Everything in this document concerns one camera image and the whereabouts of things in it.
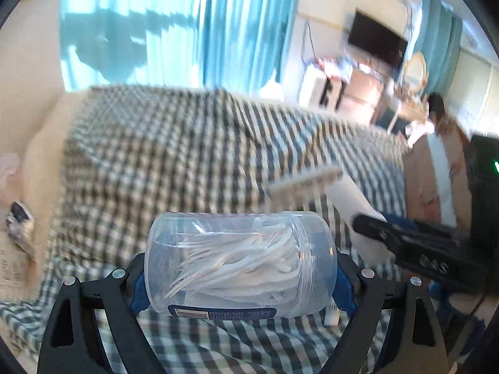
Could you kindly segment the clear floss pick jar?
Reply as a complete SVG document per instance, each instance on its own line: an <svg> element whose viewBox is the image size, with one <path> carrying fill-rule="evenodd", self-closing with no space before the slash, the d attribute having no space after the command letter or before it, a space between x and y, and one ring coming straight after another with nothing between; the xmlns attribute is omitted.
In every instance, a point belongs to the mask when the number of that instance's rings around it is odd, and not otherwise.
<svg viewBox="0 0 499 374"><path fill-rule="evenodd" d="M296 318L329 306L332 232L317 213L162 213L145 250L151 307L175 318Z"/></svg>

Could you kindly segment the brown cardboard box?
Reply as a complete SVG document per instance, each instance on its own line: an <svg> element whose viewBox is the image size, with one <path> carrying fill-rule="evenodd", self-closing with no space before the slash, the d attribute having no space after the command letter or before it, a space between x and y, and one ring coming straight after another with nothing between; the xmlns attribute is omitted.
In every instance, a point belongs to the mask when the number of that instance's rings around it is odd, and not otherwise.
<svg viewBox="0 0 499 374"><path fill-rule="evenodd" d="M451 124L421 136L404 155L407 217L470 229L466 144L468 138Z"/></svg>

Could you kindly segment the white flat comb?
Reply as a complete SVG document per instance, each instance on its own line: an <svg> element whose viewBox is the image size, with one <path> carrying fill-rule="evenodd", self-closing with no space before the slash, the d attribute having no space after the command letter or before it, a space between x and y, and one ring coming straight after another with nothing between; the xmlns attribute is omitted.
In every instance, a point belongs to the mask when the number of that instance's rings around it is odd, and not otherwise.
<svg viewBox="0 0 499 374"><path fill-rule="evenodd" d="M322 195L342 175L340 166L322 165L272 181L267 192L273 202L308 202L315 196Z"/></svg>

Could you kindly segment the silver mini fridge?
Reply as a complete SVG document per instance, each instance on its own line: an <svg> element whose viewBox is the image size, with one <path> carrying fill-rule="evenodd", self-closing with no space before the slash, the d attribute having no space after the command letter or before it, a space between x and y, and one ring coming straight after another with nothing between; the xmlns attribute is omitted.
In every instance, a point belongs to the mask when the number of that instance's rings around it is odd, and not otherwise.
<svg viewBox="0 0 499 374"><path fill-rule="evenodd" d="M342 93L337 113L359 124L370 125L383 89L384 85L379 79L354 69Z"/></svg>

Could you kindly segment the oval vanity mirror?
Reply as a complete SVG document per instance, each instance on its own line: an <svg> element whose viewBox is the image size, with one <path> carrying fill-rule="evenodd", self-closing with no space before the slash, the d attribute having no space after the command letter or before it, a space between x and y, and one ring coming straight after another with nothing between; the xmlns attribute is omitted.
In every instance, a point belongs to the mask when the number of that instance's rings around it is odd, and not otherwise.
<svg viewBox="0 0 499 374"><path fill-rule="evenodd" d="M419 93L427 85L428 69L424 54L417 51L404 64L404 86L411 93Z"/></svg>

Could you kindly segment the white suitcase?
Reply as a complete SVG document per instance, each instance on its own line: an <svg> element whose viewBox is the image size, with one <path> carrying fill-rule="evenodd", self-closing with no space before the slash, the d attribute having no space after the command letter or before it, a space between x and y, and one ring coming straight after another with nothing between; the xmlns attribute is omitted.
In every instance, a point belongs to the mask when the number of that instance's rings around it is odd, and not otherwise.
<svg viewBox="0 0 499 374"><path fill-rule="evenodd" d="M305 108L322 108L335 112L342 88L342 79L328 77L321 69L310 64L304 72L298 104Z"/></svg>

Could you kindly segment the checkered bed sheet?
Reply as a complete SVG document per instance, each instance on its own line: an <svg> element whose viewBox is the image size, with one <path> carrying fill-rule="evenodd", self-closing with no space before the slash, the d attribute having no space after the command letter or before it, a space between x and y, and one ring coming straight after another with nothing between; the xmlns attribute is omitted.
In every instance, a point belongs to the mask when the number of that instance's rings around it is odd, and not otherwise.
<svg viewBox="0 0 499 374"><path fill-rule="evenodd" d="M404 216L407 149L375 127L223 90L66 93L21 163L40 256L28 299L1 301L2 336L36 373L65 276L126 267L160 213L263 211L271 181L309 168L340 165L375 209ZM342 313L327 328L324 318L223 323L150 310L139 324L168 373L318 373L348 322Z"/></svg>

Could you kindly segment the right teal curtain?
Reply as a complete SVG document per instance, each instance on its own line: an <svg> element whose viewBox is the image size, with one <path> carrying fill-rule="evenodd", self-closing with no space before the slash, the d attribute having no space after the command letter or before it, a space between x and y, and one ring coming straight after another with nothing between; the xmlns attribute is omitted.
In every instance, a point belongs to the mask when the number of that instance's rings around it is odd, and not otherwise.
<svg viewBox="0 0 499 374"><path fill-rule="evenodd" d="M421 0L422 17L414 51L423 54L428 72L425 94L445 96L458 64L463 21L442 0Z"/></svg>

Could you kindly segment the middle teal curtain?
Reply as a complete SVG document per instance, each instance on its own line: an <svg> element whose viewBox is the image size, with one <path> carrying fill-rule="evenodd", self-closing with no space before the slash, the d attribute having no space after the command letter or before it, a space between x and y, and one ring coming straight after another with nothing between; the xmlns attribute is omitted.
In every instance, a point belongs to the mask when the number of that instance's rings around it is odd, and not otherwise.
<svg viewBox="0 0 499 374"><path fill-rule="evenodd" d="M255 94L280 80L298 0L205 0L201 79L207 88Z"/></svg>

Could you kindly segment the large left teal curtain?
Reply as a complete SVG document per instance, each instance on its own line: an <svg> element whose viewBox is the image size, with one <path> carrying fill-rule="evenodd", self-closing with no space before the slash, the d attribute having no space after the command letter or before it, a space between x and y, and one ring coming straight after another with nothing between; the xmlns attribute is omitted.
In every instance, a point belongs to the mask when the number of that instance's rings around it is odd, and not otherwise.
<svg viewBox="0 0 499 374"><path fill-rule="evenodd" d="M206 0L61 0L67 91L92 85L199 87Z"/></svg>

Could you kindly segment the black wall television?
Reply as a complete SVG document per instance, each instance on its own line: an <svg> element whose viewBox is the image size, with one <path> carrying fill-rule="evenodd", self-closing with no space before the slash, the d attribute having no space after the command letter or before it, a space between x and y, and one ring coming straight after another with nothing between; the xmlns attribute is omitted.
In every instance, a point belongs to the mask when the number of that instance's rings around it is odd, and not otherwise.
<svg viewBox="0 0 499 374"><path fill-rule="evenodd" d="M348 34L348 44L399 71L408 42L396 32L358 9Z"/></svg>

